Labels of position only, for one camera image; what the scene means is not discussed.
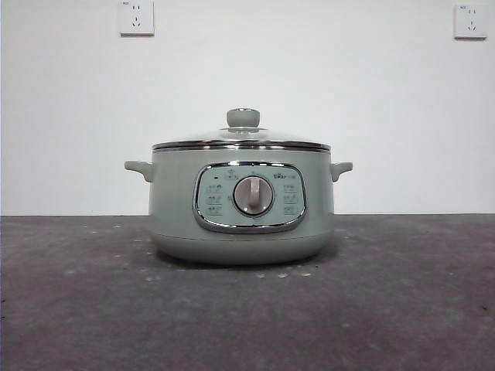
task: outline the chrome trim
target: chrome trim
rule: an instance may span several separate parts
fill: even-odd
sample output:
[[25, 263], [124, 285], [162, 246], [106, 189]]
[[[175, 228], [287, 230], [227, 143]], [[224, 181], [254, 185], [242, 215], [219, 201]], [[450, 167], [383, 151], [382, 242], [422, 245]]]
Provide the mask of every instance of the chrome trim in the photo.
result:
[[279, 151], [306, 151], [306, 152], [324, 152], [330, 153], [331, 147], [329, 145], [320, 145], [320, 147], [298, 146], [293, 145], [295, 142], [276, 142], [276, 141], [259, 141], [259, 142], [239, 142], [233, 143], [231, 141], [191, 141], [191, 142], [170, 142], [153, 145], [153, 153], [164, 151], [202, 151], [210, 149], [263, 149], [263, 150], [279, 150]]
[[[297, 171], [297, 173], [301, 178], [302, 199], [304, 201], [304, 208], [302, 209], [302, 212], [299, 215], [297, 215], [293, 220], [289, 220], [288, 222], [280, 223], [280, 224], [268, 224], [261, 226], [236, 226], [233, 224], [222, 224], [222, 223], [214, 222], [212, 220], [208, 220], [205, 216], [201, 214], [201, 212], [198, 210], [198, 188], [200, 185], [201, 177], [203, 176], [203, 173], [207, 169], [216, 168], [216, 167], [226, 167], [226, 166], [246, 166], [246, 165], [253, 166], [260, 164], [265, 164], [266, 166], [288, 167], [288, 168], [293, 168], [294, 170]], [[217, 164], [206, 165], [203, 168], [201, 168], [201, 170], [198, 172], [198, 175], [196, 176], [192, 209], [193, 209], [194, 219], [196, 219], [198, 224], [202, 226], [204, 229], [211, 230], [213, 232], [256, 234], [256, 233], [276, 233], [276, 232], [284, 232], [286, 230], [293, 230], [302, 222], [302, 219], [306, 215], [307, 204], [306, 204], [306, 188], [304, 186], [304, 178], [302, 177], [302, 173], [294, 165], [282, 164], [279, 162], [231, 161], [231, 162], [221, 162]]]

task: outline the glass lid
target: glass lid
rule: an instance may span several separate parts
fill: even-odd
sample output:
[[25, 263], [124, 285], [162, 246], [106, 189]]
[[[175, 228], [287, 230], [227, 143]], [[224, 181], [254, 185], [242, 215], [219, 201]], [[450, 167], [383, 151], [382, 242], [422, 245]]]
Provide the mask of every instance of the glass lid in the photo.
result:
[[330, 151], [328, 145], [259, 128], [260, 113], [251, 108], [236, 108], [228, 111], [227, 123], [228, 128], [195, 135], [191, 138], [159, 143], [152, 147], [153, 151], [222, 148]]

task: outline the electrical socket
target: electrical socket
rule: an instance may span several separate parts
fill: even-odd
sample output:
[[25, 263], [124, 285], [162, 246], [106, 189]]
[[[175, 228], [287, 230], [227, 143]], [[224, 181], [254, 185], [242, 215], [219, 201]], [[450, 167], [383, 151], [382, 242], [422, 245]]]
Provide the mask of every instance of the electrical socket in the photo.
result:
[[122, 36], [153, 36], [154, 6], [151, 0], [121, 0], [118, 4], [118, 28]]
[[454, 10], [454, 37], [456, 39], [488, 37], [488, 5], [457, 4]]

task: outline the lid knob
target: lid knob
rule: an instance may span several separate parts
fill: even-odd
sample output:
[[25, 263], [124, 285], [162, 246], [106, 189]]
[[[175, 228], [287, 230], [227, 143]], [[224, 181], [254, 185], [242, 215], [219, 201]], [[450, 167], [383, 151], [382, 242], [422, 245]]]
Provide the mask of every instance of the lid knob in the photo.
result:
[[260, 124], [260, 113], [251, 108], [236, 108], [227, 112], [227, 123], [231, 128], [256, 128]]

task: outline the pot handle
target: pot handle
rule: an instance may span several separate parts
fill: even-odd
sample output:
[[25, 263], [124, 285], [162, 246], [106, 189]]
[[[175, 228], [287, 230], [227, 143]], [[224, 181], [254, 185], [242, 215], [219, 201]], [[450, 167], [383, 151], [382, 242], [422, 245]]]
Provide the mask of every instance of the pot handle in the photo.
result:
[[339, 180], [340, 174], [343, 172], [350, 172], [353, 169], [352, 162], [339, 162], [336, 164], [330, 164], [330, 174], [332, 175], [332, 180], [336, 182]]
[[133, 172], [140, 172], [145, 177], [146, 182], [153, 181], [153, 164], [145, 161], [126, 161], [124, 167]]

